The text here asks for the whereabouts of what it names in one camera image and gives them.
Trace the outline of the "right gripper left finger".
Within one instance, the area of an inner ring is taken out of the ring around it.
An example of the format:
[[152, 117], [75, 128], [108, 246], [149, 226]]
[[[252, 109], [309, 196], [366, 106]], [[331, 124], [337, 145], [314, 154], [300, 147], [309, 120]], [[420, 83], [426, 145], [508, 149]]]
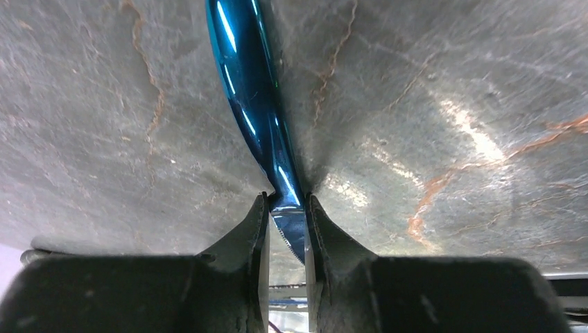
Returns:
[[17, 275], [2, 332], [266, 332], [269, 203], [195, 255], [62, 255]]

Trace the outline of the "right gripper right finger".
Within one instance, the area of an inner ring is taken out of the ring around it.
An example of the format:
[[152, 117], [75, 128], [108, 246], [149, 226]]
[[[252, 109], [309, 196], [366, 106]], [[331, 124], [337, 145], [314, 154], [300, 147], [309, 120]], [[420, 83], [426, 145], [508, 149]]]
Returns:
[[312, 332], [568, 332], [539, 271], [511, 257], [385, 257], [306, 197]]

